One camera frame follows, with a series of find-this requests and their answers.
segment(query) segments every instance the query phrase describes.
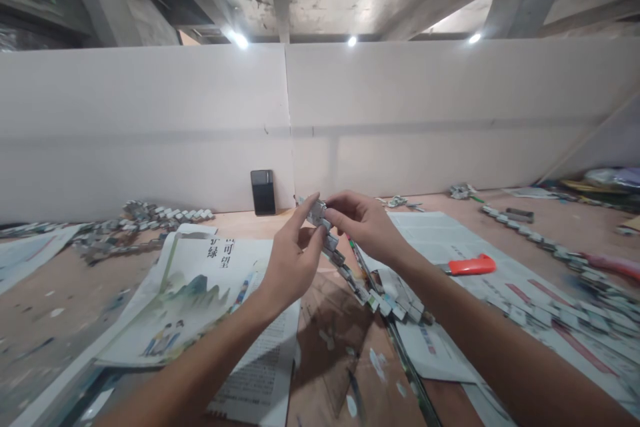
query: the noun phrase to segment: printed figure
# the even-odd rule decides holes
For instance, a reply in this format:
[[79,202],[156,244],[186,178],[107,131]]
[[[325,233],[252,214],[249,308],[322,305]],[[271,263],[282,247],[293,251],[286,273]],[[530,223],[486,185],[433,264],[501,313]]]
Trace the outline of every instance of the printed figure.
[[142,357],[148,357],[151,354],[153,346],[162,340],[162,338],[165,335],[165,330],[168,328],[171,328],[171,324],[165,325],[165,327],[160,332],[154,335],[154,337],[149,341],[149,345],[147,346],[147,348],[145,348],[145,351],[142,353],[141,355]]
[[169,343],[167,344],[167,346],[164,348],[164,350],[162,351],[162,354],[164,355],[164,353],[168,350],[171,350],[171,347],[173,346],[173,344],[175,343],[175,341],[178,339],[178,337],[180,336],[181,330],[182,328],[185,326],[185,323],[182,320],[178,320],[178,322],[175,325],[175,331],[173,332],[173,335],[171,336],[171,339],[169,340]]
[[167,347],[167,344],[169,343],[169,340],[175,332],[175,328],[172,328],[171,324],[168,324],[168,326],[168,328],[165,328],[165,333],[162,338],[156,343],[155,347],[151,349],[151,355],[154,357],[162,355],[162,353],[165,351],[165,348]]

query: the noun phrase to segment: forearm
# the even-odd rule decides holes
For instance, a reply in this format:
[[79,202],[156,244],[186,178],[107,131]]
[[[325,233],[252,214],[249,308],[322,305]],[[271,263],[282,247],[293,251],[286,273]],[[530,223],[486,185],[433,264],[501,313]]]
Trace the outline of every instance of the forearm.
[[189,425],[204,413],[235,365],[280,314],[260,290],[185,354],[97,423],[105,426]]
[[392,267],[520,425],[636,425],[600,387],[414,249]]

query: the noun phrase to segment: hand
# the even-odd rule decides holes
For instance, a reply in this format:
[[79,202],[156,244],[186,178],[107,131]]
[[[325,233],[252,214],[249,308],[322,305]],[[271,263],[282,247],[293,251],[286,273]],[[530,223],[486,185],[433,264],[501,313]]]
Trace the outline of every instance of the hand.
[[326,201],[325,218],[337,229],[347,232],[367,255],[394,268],[399,257],[411,246],[398,232],[382,204],[371,197],[349,190],[332,195]]
[[319,197],[320,193],[310,195],[273,237],[269,265],[258,290],[277,308],[278,315],[304,295],[318,268],[327,229],[301,227]]

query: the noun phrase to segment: mountain illustration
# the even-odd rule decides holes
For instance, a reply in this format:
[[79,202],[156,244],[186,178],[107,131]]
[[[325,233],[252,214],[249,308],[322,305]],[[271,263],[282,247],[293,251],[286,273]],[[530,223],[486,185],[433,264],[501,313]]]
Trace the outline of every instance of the mountain illustration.
[[207,291],[207,283],[207,276],[200,274],[194,277],[187,285],[182,285],[177,292],[163,294],[161,301],[165,307],[173,306],[181,314],[186,314],[192,310],[225,305],[229,298],[229,288],[220,297],[220,287],[214,285]]

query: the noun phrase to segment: right hand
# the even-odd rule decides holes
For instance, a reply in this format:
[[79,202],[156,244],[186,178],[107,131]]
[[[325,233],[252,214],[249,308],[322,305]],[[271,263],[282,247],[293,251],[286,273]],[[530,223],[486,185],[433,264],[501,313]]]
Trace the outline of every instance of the right hand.
[[346,232],[378,262],[394,268],[402,253],[411,249],[376,199],[345,190],[325,203],[325,218],[338,229],[338,235]]

